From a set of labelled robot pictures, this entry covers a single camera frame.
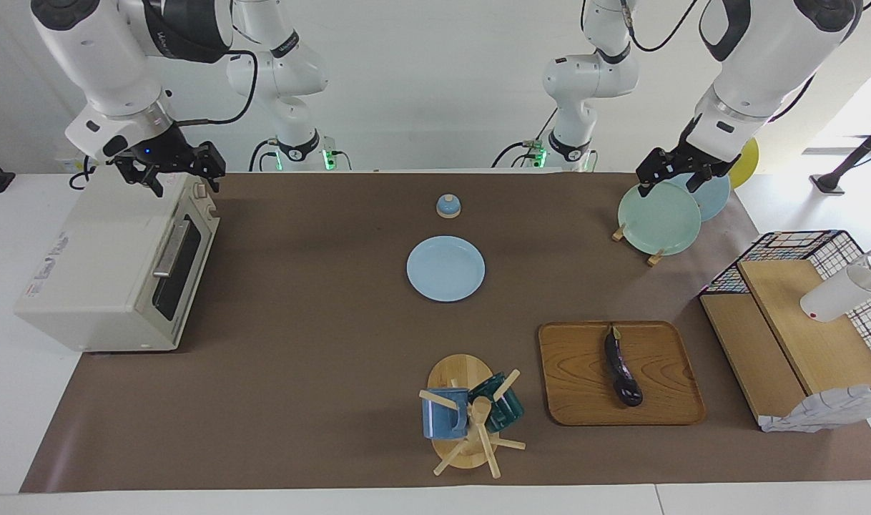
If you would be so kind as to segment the dark green mug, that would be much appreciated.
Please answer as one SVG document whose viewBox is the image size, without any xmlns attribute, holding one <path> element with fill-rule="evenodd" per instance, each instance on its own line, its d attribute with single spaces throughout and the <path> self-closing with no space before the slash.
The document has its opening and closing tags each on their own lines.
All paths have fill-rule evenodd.
<svg viewBox="0 0 871 515">
<path fill-rule="evenodd" d="M 468 392 L 469 404 L 472 404 L 478 397 L 486 397 L 491 401 L 490 415 L 485 423 L 489 433 L 500 433 L 500 431 L 508 429 L 524 415 L 523 404 L 518 400 L 518 396 L 512 388 L 508 388 L 497 401 L 494 400 L 493 396 L 506 379 L 504 372 L 498 372 Z"/>
</svg>

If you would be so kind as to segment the pale green plate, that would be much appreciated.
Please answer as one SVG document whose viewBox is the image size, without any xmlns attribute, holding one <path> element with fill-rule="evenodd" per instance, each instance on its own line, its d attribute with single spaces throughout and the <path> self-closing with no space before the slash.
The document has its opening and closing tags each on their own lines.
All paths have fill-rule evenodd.
<svg viewBox="0 0 871 515">
<path fill-rule="evenodd" d="M 647 255 L 675 255 L 697 241 L 700 208 L 687 190 L 663 182 L 646 196 L 636 185 L 622 196 L 618 224 L 632 247 Z"/>
</svg>

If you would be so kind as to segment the white cup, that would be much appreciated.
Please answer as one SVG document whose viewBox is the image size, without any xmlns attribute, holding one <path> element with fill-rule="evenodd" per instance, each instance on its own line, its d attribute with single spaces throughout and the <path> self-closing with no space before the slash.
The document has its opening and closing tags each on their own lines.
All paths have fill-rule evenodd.
<svg viewBox="0 0 871 515">
<path fill-rule="evenodd" d="M 809 318 L 828 323 L 871 299 L 871 249 L 799 300 Z"/>
</svg>

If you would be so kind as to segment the beige toaster oven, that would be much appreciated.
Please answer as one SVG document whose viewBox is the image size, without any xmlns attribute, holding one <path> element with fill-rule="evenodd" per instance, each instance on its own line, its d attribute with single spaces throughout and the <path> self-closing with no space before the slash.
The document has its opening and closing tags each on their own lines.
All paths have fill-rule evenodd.
<svg viewBox="0 0 871 515">
<path fill-rule="evenodd" d="M 163 174 L 159 180 L 162 198 L 128 185 L 111 167 L 93 174 L 14 314 L 80 353 L 173 351 L 144 303 L 184 189 L 207 183 L 190 174 Z"/>
</svg>

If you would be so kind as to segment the brown wooden tray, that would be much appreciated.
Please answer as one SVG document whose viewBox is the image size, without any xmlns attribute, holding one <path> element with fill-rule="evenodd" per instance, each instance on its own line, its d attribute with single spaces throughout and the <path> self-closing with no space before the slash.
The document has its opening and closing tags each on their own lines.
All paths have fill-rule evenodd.
<svg viewBox="0 0 871 515">
<path fill-rule="evenodd" d="M 621 355 L 644 401 L 614 392 L 604 341 L 619 331 Z M 538 329 L 550 417 L 564 426 L 678 426 L 706 420 L 696 375 L 677 328 L 666 320 L 577 320 Z"/>
</svg>

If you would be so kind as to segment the yellow plate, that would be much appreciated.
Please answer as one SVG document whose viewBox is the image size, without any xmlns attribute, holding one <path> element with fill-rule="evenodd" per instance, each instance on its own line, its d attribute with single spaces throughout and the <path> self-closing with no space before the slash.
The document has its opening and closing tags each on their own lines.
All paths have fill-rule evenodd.
<svg viewBox="0 0 871 515">
<path fill-rule="evenodd" d="M 756 138 L 752 138 L 744 144 L 742 153 L 730 167 L 729 182 L 731 189 L 736 190 L 747 180 L 752 179 L 759 164 L 759 144 Z"/>
</svg>

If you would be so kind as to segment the wooden mug tree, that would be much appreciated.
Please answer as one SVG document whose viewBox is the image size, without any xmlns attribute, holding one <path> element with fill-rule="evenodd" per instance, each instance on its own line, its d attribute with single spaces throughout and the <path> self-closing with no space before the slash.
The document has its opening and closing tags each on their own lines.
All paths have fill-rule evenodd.
<svg viewBox="0 0 871 515">
<path fill-rule="evenodd" d="M 433 366 L 427 378 L 427 385 L 423 389 L 467 388 L 469 392 L 496 373 L 475 356 L 469 354 L 450 355 Z M 496 401 L 504 395 L 508 388 L 513 388 L 520 372 L 514 369 L 510 373 L 504 374 L 507 379 L 493 396 Z M 502 431 L 489 433 L 486 430 L 485 423 L 490 415 L 491 405 L 491 401 L 486 397 L 478 397 L 472 404 L 468 403 L 467 436 L 458 440 L 430 440 L 427 438 L 440 459 L 439 464 L 433 469 L 433 475 L 441 476 L 449 467 L 476 469 L 479 466 L 487 466 L 491 476 L 494 479 L 499 479 L 501 470 L 496 459 L 498 448 L 517 450 L 526 448 L 524 442 L 504 438 Z"/>
</svg>

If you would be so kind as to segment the dark purple eggplant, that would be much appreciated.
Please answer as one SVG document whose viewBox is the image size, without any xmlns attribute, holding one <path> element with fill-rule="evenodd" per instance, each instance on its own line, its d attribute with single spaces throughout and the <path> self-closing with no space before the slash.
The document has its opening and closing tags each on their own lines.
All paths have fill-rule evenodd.
<svg viewBox="0 0 871 515">
<path fill-rule="evenodd" d="M 638 407 L 644 402 L 644 392 L 626 365 L 621 352 L 621 333 L 614 323 L 609 323 L 604 352 L 615 396 L 627 407 Z"/>
</svg>

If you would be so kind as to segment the glass oven door with handle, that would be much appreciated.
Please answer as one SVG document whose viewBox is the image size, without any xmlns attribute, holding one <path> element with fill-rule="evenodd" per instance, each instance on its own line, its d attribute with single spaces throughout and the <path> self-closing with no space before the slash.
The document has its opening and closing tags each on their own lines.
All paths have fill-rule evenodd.
<svg viewBox="0 0 871 515">
<path fill-rule="evenodd" d="M 219 222 L 207 185 L 195 182 L 184 189 L 157 252 L 152 291 L 144 303 L 154 313 L 154 325 L 167 333 L 172 348 L 178 346 Z"/>
</svg>

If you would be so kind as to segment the black stand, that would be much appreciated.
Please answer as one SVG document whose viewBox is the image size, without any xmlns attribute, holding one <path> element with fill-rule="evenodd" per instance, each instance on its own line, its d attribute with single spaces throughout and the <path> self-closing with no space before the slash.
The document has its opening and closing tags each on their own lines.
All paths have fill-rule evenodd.
<svg viewBox="0 0 871 515">
<path fill-rule="evenodd" d="M 848 156 L 831 172 L 825 174 L 815 174 L 809 177 L 812 186 L 823 195 L 844 195 L 845 191 L 839 186 L 839 182 L 845 173 L 858 165 L 870 162 L 867 159 L 871 153 L 871 134 L 864 142 L 852 150 Z"/>
</svg>

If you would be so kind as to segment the brown table mat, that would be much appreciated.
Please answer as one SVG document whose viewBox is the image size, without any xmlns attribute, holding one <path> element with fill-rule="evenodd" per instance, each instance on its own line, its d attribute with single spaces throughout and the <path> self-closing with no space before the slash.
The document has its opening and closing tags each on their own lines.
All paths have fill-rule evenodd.
<svg viewBox="0 0 871 515">
<path fill-rule="evenodd" d="M 525 414 L 500 484 L 871 479 L 867 423 L 762 433 L 697 293 L 757 237 L 737 201 L 653 268 L 614 243 L 631 174 L 232 174 L 182 342 L 167 354 L 85 354 L 21 492 L 415 488 L 489 484 L 487 467 L 433 475 L 421 431 L 433 365 L 478 356 L 518 369 Z M 436 212 L 441 195 L 461 215 Z M 471 242 L 481 287 L 439 303 L 405 264 L 429 237 Z M 563 427 L 546 411 L 538 329 L 667 320 L 707 417 L 688 426 Z"/>
</svg>

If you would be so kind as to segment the wooden plate rack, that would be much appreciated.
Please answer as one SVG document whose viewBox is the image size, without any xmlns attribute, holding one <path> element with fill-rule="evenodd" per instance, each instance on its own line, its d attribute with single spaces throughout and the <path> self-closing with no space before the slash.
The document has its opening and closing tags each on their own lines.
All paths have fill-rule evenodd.
<svg viewBox="0 0 871 515">
<path fill-rule="evenodd" d="M 615 243 L 628 243 L 633 248 L 641 251 L 641 253 L 646 254 L 646 264 L 651 268 L 660 263 L 664 257 L 663 247 L 652 253 L 652 251 L 649 250 L 650 245 L 644 240 L 644 238 L 639 237 L 637 232 L 632 231 L 628 224 L 620 224 L 619 227 L 612 232 L 610 239 Z"/>
</svg>

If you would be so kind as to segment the light blue racked plate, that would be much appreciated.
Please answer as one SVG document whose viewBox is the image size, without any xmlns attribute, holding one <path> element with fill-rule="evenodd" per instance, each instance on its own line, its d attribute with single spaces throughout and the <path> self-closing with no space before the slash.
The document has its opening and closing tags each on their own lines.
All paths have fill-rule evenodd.
<svg viewBox="0 0 871 515">
<path fill-rule="evenodd" d="M 691 192 L 689 189 L 689 180 L 692 178 L 690 174 L 681 174 L 676 178 L 665 180 L 664 185 L 669 188 L 680 190 L 681 197 L 685 201 L 679 202 L 679 215 L 675 216 L 674 221 L 678 226 L 689 226 L 692 216 L 689 214 L 689 200 L 692 199 L 694 205 L 697 206 L 697 211 L 700 215 L 701 222 L 709 221 L 722 212 L 724 206 L 729 201 L 731 185 L 727 177 L 714 177 L 713 179 L 703 182 L 696 190 Z"/>
</svg>

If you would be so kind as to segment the blue mug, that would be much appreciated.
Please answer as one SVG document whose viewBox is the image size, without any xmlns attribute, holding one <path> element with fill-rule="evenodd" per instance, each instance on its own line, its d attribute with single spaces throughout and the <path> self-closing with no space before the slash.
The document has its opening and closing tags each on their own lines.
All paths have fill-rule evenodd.
<svg viewBox="0 0 871 515">
<path fill-rule="evenodd" d="M 468 431 L 468 389 L 421 389 L 423 436 L 430 440 L 458 440 Z"/>
</svg>

